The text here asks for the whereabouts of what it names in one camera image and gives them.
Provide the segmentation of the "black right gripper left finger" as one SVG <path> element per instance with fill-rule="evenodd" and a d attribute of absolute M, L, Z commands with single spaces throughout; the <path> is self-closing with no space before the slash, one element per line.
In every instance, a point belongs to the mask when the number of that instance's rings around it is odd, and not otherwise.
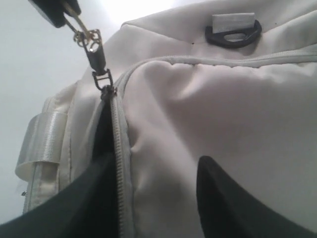
<path fill-rule="evenodd" d="M 115 161 L 99 160 L 58 195 L 0 227 L 2 238 L 117 238 Z"/>

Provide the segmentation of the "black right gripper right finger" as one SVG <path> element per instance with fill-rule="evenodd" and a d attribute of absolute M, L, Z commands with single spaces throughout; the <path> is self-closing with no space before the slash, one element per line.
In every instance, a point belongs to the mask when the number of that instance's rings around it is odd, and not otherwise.
<path fill-rule="evenodd" d="M 255 199 L 211 157 L 197 171 L 197 206 L 206 238 L 315 238 Z"/>

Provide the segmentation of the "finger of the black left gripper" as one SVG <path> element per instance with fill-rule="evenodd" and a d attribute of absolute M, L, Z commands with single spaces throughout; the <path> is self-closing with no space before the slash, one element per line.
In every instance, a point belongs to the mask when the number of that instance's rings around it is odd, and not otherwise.
<path fill-rule="evenodd" d="M 65 23 L 66 0 L 28 0 L 35 10 L 55 28 L 63 27 Z"/>
<path fill-rule="evenodd" d="M 81 14 L 81 8 L 79 6 L 78 0 L 62 0 L 62 3 L 66 3 L 74 12 L 78 15 Z"/>

